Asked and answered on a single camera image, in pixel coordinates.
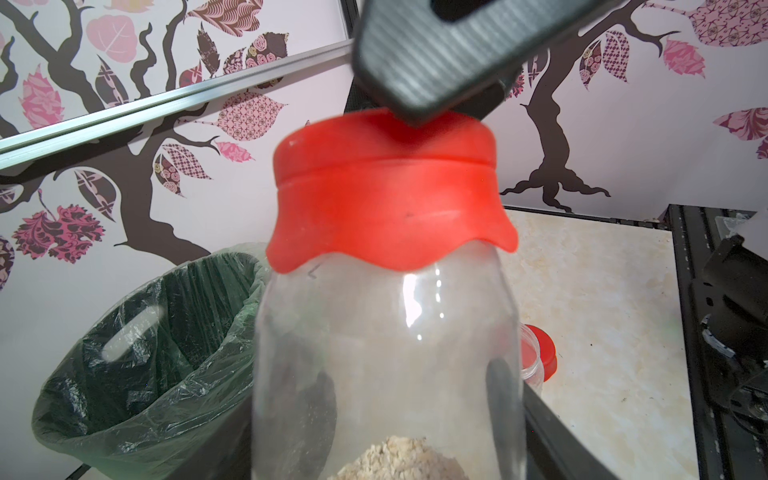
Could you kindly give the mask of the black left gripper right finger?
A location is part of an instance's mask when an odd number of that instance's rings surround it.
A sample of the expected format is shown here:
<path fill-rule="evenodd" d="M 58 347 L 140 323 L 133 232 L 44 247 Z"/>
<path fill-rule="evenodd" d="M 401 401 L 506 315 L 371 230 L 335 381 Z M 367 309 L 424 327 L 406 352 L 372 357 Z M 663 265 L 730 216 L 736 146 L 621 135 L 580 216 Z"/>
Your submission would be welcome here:
<path fill-rule="evenodd" d="M 617 480 L 524 384 L 528 480 Z"/>

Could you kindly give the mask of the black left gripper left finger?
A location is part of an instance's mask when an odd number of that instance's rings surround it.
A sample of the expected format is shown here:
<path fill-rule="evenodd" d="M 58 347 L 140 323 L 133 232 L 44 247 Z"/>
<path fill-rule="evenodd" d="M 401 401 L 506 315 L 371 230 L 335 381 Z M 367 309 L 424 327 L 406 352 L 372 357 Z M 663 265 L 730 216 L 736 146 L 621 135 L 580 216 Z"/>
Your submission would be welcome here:
<path fill-rule="evenodd" d="M 252 400 L 249 395 L 234 408 L 214 433 L 167 479 L 251 479 Z"/>

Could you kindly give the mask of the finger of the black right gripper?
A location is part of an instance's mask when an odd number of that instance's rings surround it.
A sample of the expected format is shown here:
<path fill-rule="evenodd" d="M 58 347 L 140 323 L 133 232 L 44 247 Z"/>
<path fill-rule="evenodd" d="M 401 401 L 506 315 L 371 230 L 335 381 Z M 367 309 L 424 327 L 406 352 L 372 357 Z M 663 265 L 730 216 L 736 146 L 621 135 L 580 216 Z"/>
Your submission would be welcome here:
<path fill-rule="evenodd" d="M 355 27 L 355 79 L 380 106 L 423 125 L 602 16 L 611 1 L 368 1 Z"/>

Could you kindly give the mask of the oatmeal jar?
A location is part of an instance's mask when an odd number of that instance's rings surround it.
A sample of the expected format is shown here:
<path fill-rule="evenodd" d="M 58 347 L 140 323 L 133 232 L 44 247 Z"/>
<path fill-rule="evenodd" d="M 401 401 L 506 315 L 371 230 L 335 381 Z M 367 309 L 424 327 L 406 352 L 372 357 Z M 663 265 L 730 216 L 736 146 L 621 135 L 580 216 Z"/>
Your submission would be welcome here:
<path fill-rule="evenodd" d="M 520 326 L 520 341 L 522 378 L 537 394 L 541 394 L 545 370 L 541 360 L 539 341 L 527 325 Z"/>
<path fill-rule="evenodd" d="M 518 314 L 497 249 L 397 272 L 273 273 L 256 320 L 257 479 L 521 479 Z"/>

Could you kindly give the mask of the red jar lid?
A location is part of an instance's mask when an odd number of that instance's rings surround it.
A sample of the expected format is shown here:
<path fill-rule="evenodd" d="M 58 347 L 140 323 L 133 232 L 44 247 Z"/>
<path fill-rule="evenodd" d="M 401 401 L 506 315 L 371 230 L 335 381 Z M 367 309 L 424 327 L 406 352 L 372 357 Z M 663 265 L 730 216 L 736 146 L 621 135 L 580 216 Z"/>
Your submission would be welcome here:
<path fill-rule="evenodd" d="M 278 215 L 268 261 L 287 274 L 339 253 L 408 272 L 472 241 L 512 253 L 519 237 L 496 167 L 492 131 L 455 112 L 421 127 L 385 109 L 310 124 L 273 155 Z"/>
<path fill-rule="evenodd" d="M 548 381 L 557 371 L 558 360 L 556 346 L 552 338 L 542 329 L 534 325 L 527 325 L 533 332 L 538 343 L 540 359 L 544 368 L 544 381 Z"/>

